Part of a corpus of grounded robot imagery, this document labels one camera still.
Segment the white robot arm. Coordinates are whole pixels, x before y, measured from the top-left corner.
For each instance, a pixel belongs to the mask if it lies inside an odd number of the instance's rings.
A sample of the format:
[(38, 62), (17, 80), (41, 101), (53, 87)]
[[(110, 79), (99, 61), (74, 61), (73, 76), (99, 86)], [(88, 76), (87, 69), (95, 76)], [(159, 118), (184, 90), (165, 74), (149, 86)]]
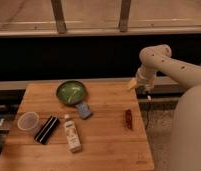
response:
[(139, 59), (129, 90), (153, 89), (157, 71), (185, 88), (174, 110), (168, 171), (201, 171), (201, 66), (173, 59), (166, 44), (143, 48)]

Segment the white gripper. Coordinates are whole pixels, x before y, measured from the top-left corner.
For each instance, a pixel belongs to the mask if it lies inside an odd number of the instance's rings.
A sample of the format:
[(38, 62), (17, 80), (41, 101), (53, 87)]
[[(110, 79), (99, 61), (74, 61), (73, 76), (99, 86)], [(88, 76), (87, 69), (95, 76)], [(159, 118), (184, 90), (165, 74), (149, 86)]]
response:
[[(131, 91), (136, 87), (143, 87), (145, 91), (151, 91), (154, 88), (155, 77), (155, 70), (140, 67), (137, 70), (136, 78), (132, 78), (128, 83), (128, 90)], [(152, 100), (149, 92), (147, 92), (147, 99), (148, 101)]]

